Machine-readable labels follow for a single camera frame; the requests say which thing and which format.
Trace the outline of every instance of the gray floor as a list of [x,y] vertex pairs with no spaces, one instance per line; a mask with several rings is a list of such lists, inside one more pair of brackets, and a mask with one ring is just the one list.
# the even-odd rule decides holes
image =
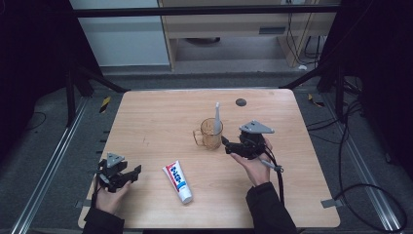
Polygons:
[[[305,72],[298,67],[286,65],[277,40],[271,37],[221,38],[221,41],[215,44],[181,40],[179,46],[174,71],[145,70],[123,76],[111,74],[107,78],[133,90],[276,88],[297,79]],[[317,78],[303,84],[294,92],[307,125],[333,117],[328,106],[319,107],[308,101],[308,93],[318,97],[314,87],[316,83]],[[107,131],[110,131],[122,98],[122,94],[116,94],[95,82],[93,85],[93,97],[80,98],[76,95],[77,103],[81,100],[87,103],[85,113],[59,163],[47,193],[37,208],[36,216],[30,220],[32,233],[80,233],[77,226],[80,209],[75,205],[77,201],[82,201],[86,197],[100,158],[100,151],[108,136]],[[112,100],[106,112],[100,114],[98,110],[107,96],[111,96]],[[331,91],[323,94],[321,98],[325,103],[329,103],[333,96],[334,92]],[[355,97],[346,96],[348,103],[353,99]],[[58,90],[39,99],[35,111],[27,126],[28,130],[11,152],[10,162],[0,171],[0,233],[8,233],[18,220],[65,131],[65,90]],[[370,129],[368,121],[360,113],[354,113],[349,118],[351,139],[357,145],[357,153],[377,184],[391,192],[408,215],[412,216],[413,182],[402,167],[386,163],[385,152]],[[332,195],[339,192],[339,127],[332,125],[320,131],[309,132]],[[352,154],[354,152],[351,147],[346,146],[342,156],[345,187],[363,181]],[[356,189],[350,192],[347,198],[358,214],[383,228],[382,220],[376,212],[376,207],[370,202],[371,196],[366,189]],[[394,205],[390,203],[390,206],[399,222],[403,222]],[[341,224],[337,228],[305,229],[302,230],[303,233],[378,232],[360,222],[348,208],[338,208],[338,212]],[[413,233],[411,223],[408,223],[404,233]]]

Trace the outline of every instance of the person's right hand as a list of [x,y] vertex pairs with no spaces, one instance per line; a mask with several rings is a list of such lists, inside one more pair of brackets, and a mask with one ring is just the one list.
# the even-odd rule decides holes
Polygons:
[[[269,149],[273,149],[270,141],[266,138],[265,144]],[[261,162],[261,160],[265,160],[271,163],[270,159],[265,153],[252,160],[248,160],[236,153],[231,153],[230,155],[235,159],[235,161],[237,161],[244,167],[249,179],[255,187],[270,181],[270,168],[265,166]]]

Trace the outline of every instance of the hand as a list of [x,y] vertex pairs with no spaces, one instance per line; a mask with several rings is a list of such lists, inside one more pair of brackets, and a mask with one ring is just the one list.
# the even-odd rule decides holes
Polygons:
[[121,205],[122,198],[130,190],[130,187],[131,181],[125,183],[125,185],[115,193],[109,192],[107,187],[104,189],[100,187],[97,192],[96,208],[114,215]]
[[[265,144],[270,150],[273,149],[270,141],[266,138]],[[270,168],[263,165],[261,162],[261,160],[271,162],[266,154],[261,154],[259,157],[252,160],[248,160],[236,153],[231,153],[231,156],[244,167],[249,179],[255,187],[270,181]]]

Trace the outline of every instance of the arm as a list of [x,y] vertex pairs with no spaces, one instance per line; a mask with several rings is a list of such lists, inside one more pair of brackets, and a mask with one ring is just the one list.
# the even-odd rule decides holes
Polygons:
[[280,202],[272,182],[251,187],[246,202],[254,222],[256,234],[297,233],[294,222],[285,206]]
[[[273,148],[267,139],[265,142],[269,149]],[[267,155],[263,154],[252,160],[235,153],[231,153],[231,156],[244,167],[253,184],[246,194],[246,202],[252,215],[255,233],[297,233],[291,216],[270,182],[270,169],[261,162],[270,161]]]
[[97,191],[95,208],[90,208],[85,217],[83,234],[122,234],[125,221],[115,216],[120,207],[122,198],[129,191],[131,182],[116,193],[99,188]]

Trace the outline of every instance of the white toothpaste tube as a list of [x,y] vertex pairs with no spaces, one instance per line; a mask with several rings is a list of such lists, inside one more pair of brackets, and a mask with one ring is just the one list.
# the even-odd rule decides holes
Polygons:
[[179,161],[175,161],[163,168],[183,204],[192,201],[192,193],[183,175]]

